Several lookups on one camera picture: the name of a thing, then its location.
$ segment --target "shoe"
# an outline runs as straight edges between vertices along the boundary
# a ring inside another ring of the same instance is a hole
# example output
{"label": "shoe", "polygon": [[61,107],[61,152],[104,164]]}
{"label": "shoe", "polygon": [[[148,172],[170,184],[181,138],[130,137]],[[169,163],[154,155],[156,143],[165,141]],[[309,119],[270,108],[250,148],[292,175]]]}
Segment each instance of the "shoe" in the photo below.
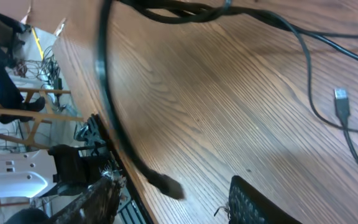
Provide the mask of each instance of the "shoe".
{"label": "shoe", "polygon": [[[22,103],[19,108],[20,110],[39,112],[42,111],[44,107],[45,107],[45,98],[41,96],[33,103]],[[2,124],[9,124],[10,122],[16,119],[20,119],[21,122],[29,122],[32,120],[32,118],[33,117],[28,117],[28,116],[3,114],[0,115],[0,122]]]}

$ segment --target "cable connector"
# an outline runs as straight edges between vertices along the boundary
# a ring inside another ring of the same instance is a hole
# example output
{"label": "cable connector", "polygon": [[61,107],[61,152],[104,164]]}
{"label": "cable connector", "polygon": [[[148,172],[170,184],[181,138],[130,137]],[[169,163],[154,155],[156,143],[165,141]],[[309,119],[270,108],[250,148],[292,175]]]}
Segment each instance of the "cable connector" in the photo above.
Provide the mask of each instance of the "cable connector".
{"label": "cable connector", "polygon": [[343,128],[347,128],[347,120],[351,115],[347,91],[344,88],[336,88],[334,92],[336,116],[339,118]]}

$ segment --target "wooden chair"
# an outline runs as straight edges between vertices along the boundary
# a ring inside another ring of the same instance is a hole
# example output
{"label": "wooden chair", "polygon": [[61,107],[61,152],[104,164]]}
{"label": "wooden chair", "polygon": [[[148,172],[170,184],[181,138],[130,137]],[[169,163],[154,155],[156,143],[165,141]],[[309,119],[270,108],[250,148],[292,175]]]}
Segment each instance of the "wooden chair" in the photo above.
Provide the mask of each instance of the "wooden chair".
{"label": "wooden chair", "polygon": [[7,115],[18,115],[18,116],[30,116],[30,117],[33,117],[33,120],[34,120],[34,125],[33,125],[32,129],[30,129],[30,125],[28,123],[24,123],[24,127],[26,128],[26,131],[29,134],[27,139],[20,139],[20,138],[15,138],[13,136],[6,136],[5,134],[0,134],[0,139],[11,141],[11,142],[16,142],[19,144],[23,144],[25,146],[34,146],[39,149],[48,149],[48,146],[38,144],[34,140],[35,134],[37,132],[37,129],[38,129],[40,123],[48,123],[48,124],[52,123],[50,120],[46,120],[46,119],[60,119],[60,120],[66,120],[66,121],[81,121],[81,122],[84,121],[84,119],[81,117],[59,115],[59,114],[55,114],[53,112],[53,109],[51,107],[51,102],[49,101],[49,97],[47,96],[47,93],[70,94],[69,90],[44,90],[44,89],[35,89],[35,88],[19,88],[19,90],[20,90],[20,92],[27,93],[27,96],[25,97],[25,100],[24,100],[25,102],[30,102],[34,93],[39,93],[40,96],[43,96],[46,101],[45,108],[47,110],[47,113],[5,109],[5,108],[0,107],[0,115],[7,114]]}

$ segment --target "wooden table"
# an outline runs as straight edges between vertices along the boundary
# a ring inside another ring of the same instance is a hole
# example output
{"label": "wooden table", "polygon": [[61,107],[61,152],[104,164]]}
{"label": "wooden table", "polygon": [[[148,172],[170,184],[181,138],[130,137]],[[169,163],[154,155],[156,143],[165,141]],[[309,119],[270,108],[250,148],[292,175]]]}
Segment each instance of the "wooden table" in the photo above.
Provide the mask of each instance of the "wooden table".
{"label": "wooden table", "polygon": [[[234,4],[275,11],[305,29],[358,34],[356,0]],[[53,51],[82,115],[107,118],[93,64],[100,5],[79,0]],[[160,194],[127,163],[156,222],[227,223],[224,212],[213,213],[240,175],[303,223],[358,223],[358,166],[342,131],[311,112],[305,57],[291,33],[245,15],[159,24],[120,3],[110,21],[121,120],[146,163],[186,193],[183,201]],[[345,87],[358,128],[358,63],[306,40],[318,110],[336,121],[333,89]],[[337,41],[358,53],[358,40]],[[358,150],[358,134],[351,136]]]}

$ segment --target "yellow cable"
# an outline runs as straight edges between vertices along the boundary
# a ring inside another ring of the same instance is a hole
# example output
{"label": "yellow cable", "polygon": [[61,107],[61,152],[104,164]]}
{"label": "yellow cable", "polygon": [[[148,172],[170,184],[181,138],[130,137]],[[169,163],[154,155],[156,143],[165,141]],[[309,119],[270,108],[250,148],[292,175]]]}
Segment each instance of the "yellow cable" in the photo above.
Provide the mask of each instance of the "yellow cable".
{"label": "yellow cable", "polygon": [[32,35],[34,35],[35,43],[37,44],[38,51],[41,55],[41,60],[44,59],[44,52],[42,51],[41,45],[40,45],[40,39],[37,37],[37,34],[35,33],[35,30],[33,27],[31,27]]}

